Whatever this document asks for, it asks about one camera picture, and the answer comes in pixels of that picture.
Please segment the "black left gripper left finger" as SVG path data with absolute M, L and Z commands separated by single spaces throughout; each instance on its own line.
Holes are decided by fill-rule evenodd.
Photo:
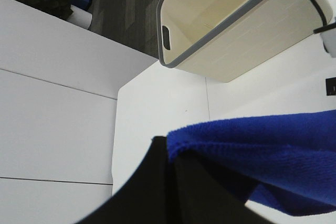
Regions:
M 181 223 L 175 174 L 167 162 L 166 137 L 155 137 L 127 182 L 80 223 Z

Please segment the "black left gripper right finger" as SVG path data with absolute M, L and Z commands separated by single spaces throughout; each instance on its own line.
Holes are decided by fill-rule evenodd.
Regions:
M 195 153 L 174 161 L 183 223 L 269 223 L 245 206 L 256 180 Z

